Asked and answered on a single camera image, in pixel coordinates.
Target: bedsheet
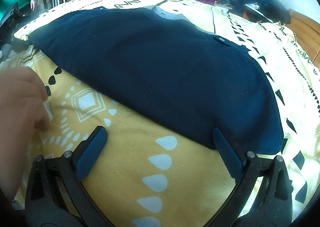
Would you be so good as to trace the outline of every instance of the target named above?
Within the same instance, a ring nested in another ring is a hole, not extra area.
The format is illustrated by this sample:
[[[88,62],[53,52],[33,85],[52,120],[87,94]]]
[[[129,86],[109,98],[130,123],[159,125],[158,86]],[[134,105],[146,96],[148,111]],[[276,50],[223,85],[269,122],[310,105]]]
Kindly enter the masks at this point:
[[[33,30],[74,10],[155,5],[245,45],[264,70],[276,95],[284,130],[280,153],[292,180],[295,219],[319,185],[320,72],[287,27],[251,23],[194,0],[75,0],[42,14],[15,36],[27,39]],[[81,44],[81,39],[74,40]],[[7,66],[20,65],[30,66],[44,81],[53,114],[49,130],[36,132],[29,146],[29,163],[17,196],[20,201],[36,155],[51,158],[74,150],[97,125],[107,128],[108,142],[84,185],[116,226],[203,226],[232,190],[234,180],[217,151],[101,95],[33,46],[7,61]],[[249,211],[260,183],[261,179],[241,215]]]

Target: person's hand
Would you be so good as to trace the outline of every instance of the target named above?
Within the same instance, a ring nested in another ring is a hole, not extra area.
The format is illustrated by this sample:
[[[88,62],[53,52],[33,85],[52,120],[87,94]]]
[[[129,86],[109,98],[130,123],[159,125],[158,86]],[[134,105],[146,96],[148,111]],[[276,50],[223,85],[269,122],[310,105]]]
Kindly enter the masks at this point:
[[[37,6],[37,1],[36,0],[31,0],[30,1],[30,9],[32,12],[34,12],[34,10],[36,9]]]
[[[48,129],[47,99],[43,82],[31,68],[0,71],[0,188],[9,201],[19,188],[34,129]]]

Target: screw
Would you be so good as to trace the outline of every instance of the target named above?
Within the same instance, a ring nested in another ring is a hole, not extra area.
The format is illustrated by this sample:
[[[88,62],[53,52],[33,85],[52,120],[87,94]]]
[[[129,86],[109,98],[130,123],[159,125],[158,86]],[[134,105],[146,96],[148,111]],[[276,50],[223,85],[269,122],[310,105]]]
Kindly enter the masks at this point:
[[[283,157],[277,156],[277,160],[278,160],[279,162],[282,162],[282,161],[283,161]]]
[[[70,150],[66,151],[66,152],[63,154],[63,156],[64,156],[65,158],[70,158],[71,155],[72,155],[72,151],[70,151]]]
[[[39,156],[36,156],[36,161],[41,161],[42,160],[42,156],[41,155],[39,155]]]
[[[256,155],[255,155],[254,152],[248,151],[248,152],[247,152],[247,156],[248,156],[249,158],[254,158]]]

